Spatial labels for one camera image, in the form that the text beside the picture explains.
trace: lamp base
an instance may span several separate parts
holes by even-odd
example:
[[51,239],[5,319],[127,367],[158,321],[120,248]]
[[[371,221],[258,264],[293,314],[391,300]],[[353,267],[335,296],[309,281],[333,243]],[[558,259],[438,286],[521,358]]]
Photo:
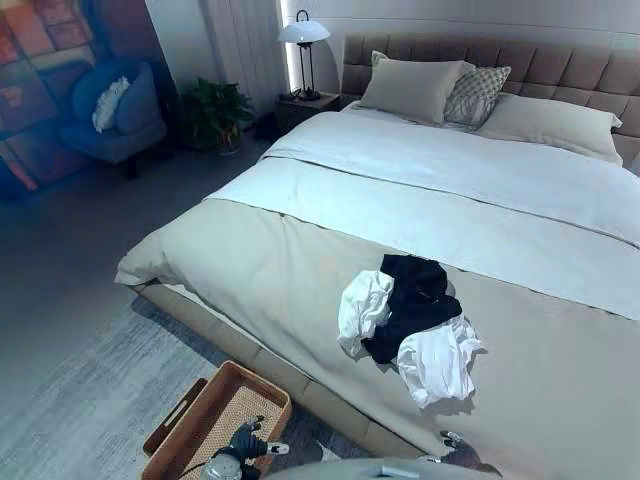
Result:
[[320,100],[322,98],[322,94],[320,92],[318,92],[317,90],[311,90],[310,88],[307,88],[306,90],[300,90],[300,93],[298,94],[298,99],[302,100],[303,102],[310,102],[313,100]]

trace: tufted headboard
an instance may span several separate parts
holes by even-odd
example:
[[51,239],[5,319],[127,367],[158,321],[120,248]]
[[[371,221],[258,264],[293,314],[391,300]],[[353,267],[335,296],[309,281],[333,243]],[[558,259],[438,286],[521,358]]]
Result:
[[503,91],[613,112],[624,122],[614,129],[613,138],[625,167],[640,154],[640,52],[486,37],[352,33],[344,44],[343,105],[366,90],[371,80],[372,50],[398,60],[508,65],[512,70]]

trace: black garment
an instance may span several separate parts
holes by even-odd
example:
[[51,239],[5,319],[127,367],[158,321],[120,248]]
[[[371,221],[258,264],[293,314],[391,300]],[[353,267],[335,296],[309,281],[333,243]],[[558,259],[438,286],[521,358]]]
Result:
[[447,273],[433,260],[385,255],[380,271],[394,278],[387,302],[389,322],[362,341],[376,363],[389,363],[409,335],[436,327],[462,313],[460,302],[445,294]]

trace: white lamp shade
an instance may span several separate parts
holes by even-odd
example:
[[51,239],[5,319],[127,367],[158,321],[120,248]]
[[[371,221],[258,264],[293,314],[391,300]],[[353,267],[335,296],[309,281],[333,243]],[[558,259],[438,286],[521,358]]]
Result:
[[285,43],[311,43],[324,40],[329,30],[313,20],[290,23],[280,32],[278,40]]

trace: nightstand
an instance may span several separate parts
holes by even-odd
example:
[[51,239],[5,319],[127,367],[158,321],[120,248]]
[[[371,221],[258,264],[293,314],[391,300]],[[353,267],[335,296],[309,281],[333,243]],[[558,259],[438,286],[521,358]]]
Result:
[[311,101],[298,100],[297,98],[278,100],[276,102],[278,128],[280,133],[284,135],[296,125],[318,113],[337,112],[339,109],[340,95],[336,93],[322,93],[320,99]]

